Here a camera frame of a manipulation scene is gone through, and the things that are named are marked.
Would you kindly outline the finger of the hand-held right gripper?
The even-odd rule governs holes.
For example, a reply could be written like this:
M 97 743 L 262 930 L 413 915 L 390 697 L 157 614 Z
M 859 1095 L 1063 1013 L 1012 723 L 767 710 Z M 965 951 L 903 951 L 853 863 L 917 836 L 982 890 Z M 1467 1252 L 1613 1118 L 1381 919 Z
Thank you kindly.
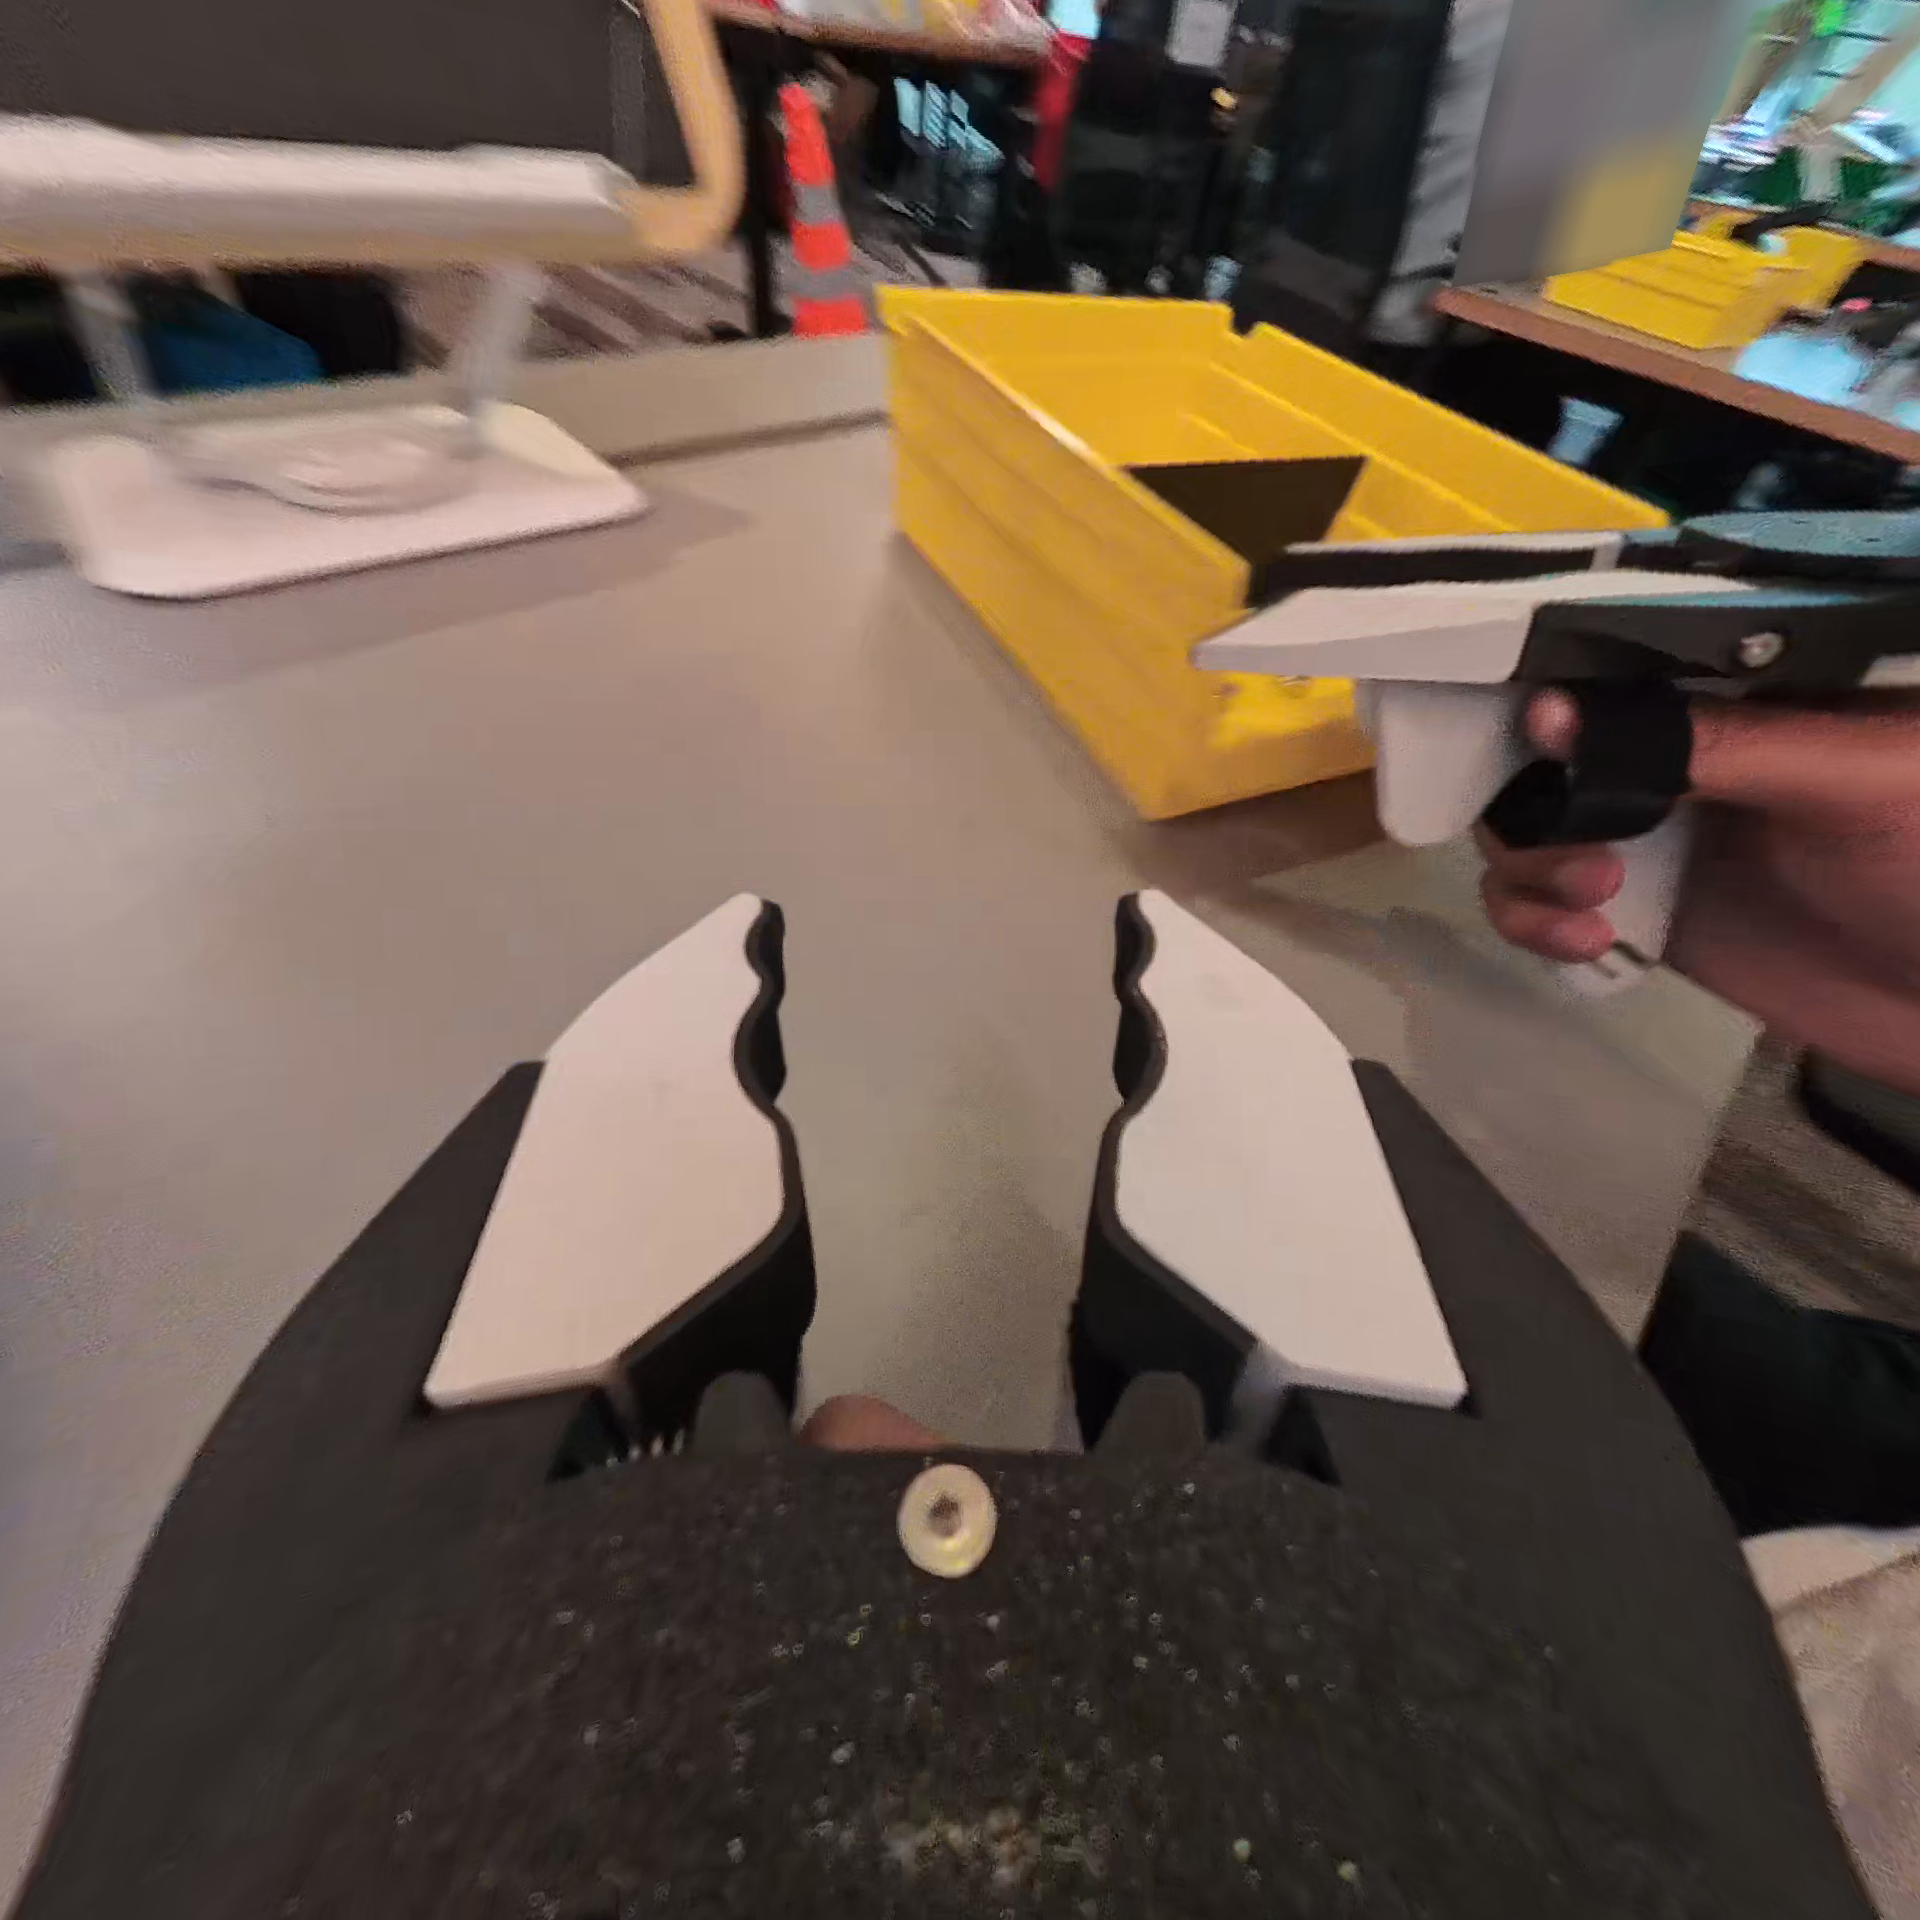
M 1275 605 L 1308 589 L 1477 586 L 1613 569 L 1663 555 L 1676 527 L 1548 534 L 1421 534 L 1289 543 L 1255 567 L 1247 605 Z
M 1746 588 L 1687 574 L 1308 589 L 1197 667 L 1348 681 L 1387 838 L 1483 825 L 1511 849 L 1631 843 L 1689 790 L 1689 690 L 1743 671 Z

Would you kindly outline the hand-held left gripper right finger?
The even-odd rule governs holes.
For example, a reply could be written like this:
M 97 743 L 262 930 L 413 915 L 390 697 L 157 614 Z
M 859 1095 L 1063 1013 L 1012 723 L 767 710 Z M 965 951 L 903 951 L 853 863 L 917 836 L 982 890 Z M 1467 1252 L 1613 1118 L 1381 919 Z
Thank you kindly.
M 1473 1388 L 1359 1085 L 1309 1003 L 1164 892 L 1115 906 L 1111 1078 L 1071 1299 L 1090 1446 L 1170 1377 L 1278 1454 L 1309 1394 L 1453 1417 Z

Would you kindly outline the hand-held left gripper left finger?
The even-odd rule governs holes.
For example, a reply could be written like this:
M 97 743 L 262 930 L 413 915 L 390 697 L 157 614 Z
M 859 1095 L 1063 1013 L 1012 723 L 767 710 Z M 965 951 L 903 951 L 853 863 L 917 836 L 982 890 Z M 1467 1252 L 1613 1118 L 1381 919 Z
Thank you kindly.
M 540 1063 L 422 1377 L 437 1412 L 599 1394 L 641 1450 L 722 1377 L 795 1412 L 818 1282 L 783 1090 L 783 915 L 731 895 Z

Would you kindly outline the yellow plastic bin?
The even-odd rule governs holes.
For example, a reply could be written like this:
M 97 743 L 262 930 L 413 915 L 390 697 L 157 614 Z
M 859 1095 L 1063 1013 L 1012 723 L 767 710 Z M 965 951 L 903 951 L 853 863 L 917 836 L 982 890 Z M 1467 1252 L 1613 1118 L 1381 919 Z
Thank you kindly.
M 1363 455 L 1330 541 L 1650 530 L 1645 501 L 1222 303 L 884 287 L 897 525 L 1149 823 L 1353 777 L 1343 681 L 1204 671 L 1247 569 L 1131 463 Z
M 1585 319 L 1692 353 L 1753 346 L 1782 318 L 1814 318 L 1866 258 L 1852 233 L 1777 229 L 1759 245 L 1679 231 L 1666 250 L 1550 277 L 1543 300 Z

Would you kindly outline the grey desk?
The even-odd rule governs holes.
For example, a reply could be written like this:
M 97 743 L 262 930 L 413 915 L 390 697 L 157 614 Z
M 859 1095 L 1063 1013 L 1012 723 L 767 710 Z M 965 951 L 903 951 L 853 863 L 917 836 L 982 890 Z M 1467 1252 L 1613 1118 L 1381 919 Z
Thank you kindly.
M 148 410 L 101 403 L 7 410 L 3 467 L 7 474 L 26 471 L 43 451 L 86 434 L 140 434 L 146 427 L 307 411 L 364 414 L 447 399 L 447 377 L 435 371 L 164 398 Z M 879 422 L 890 411 L 886 347 L 876 337 L 782 338 L 518 363 L 508 399 L 553 419 L 615 463 L 644 463 L 687 447 Z
M 4 1899 L 206 1429 L 498 1074 L 733 894 L 787 919 L 804 1405 L 1068 1437 L 1114 908 L 1391 1065 L 1635 1331 L 1753 1027 L 1562 993 L 1371 787 L 1142 823 L 897 537 L 882 426 L 628 527 L 206 607 L 4 569 Z

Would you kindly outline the person's right hand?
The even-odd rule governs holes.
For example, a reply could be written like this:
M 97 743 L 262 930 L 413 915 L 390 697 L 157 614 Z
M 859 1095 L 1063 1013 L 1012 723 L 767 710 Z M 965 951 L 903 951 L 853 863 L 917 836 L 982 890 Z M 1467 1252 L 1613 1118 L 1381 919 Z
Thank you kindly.
M 1917 1090 L 1915 690 L 1693 706 L 1663 962 L 1767 1034 Z

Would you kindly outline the black bin divider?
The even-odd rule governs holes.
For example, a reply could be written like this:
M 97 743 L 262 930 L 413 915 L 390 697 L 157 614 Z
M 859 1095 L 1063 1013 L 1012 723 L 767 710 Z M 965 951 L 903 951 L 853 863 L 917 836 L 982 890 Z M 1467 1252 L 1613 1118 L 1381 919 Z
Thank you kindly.
M 1291 546 L 1329 537 L 1365 467 L 1363 455 L 1319 455 L 1131 463 L 1127 474 L 1245 565 L 1252 605 Z

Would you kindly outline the wood-edged table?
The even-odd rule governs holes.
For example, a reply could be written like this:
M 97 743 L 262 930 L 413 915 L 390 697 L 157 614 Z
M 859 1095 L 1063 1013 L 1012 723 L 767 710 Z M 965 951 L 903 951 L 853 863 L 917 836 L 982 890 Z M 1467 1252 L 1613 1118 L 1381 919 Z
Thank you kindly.
M 1630 326 L 1580 315 L 1539 294 L 1449 286 L 1434 298 L 1431 308 L 1462 326 L 1562 353 L 1593 369 L 1609 369 L 1676 393 L 1711 399 L 1743 415 L 1876 453 L 1902 467 L 1917 467 L 1913 422 L 1868 414 L 1850 399 L 1825 399 L 1751 377 L 1737 371 L 1739 353 L 1734 350 L 1707 353 L 1661 343 Z

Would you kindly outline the person's black pants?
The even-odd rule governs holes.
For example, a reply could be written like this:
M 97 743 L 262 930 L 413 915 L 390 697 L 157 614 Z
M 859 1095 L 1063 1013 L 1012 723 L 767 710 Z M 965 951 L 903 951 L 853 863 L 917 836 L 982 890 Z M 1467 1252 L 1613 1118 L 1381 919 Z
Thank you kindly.
M 1788 1300 L 1687 1233 L 1639 1362 L 1743 1541 L 1917 1524 L 1917 1335 Z

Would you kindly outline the orange traffic cone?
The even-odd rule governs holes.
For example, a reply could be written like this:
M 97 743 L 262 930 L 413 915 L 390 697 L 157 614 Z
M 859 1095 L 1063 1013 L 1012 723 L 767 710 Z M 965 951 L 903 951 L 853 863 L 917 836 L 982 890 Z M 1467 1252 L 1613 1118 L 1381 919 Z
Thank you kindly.
M 870 329 L 873 314 L 837 193 L 826 122 L 797 79 L 779 87 L 777 108 L 787 173 L 783 287 L 790 329 L 810 341 L 857 338 Z

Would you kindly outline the white screen stand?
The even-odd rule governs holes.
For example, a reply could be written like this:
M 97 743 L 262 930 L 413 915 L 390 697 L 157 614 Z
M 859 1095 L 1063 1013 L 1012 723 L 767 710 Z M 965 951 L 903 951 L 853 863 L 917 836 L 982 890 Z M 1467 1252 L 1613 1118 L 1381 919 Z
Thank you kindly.
M 150 602 L 299 586 L 588 530 L 644 510 L 572 434 L 505 403 L 541 257 L 631 237 L 636 183 L 593 154 L 393 150 L 138 134 L 7 114 L 4 246 L 55 275 L 116 426 L 43 439 L 26 476 L 83 580 Z M 212 261 L 476 263 L 451 403 L 219 422 L 155 403 L 118 270 Z

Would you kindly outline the person's white shirt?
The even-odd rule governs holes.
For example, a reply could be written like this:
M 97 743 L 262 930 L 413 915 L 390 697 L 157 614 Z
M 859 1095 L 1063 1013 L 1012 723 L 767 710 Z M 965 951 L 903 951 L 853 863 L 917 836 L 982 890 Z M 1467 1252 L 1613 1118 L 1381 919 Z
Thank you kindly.
M 1917 1916 L 1917 1532 L 1799 1526 L 1743 1543 L 1822 1783 L 1879 1916 Z

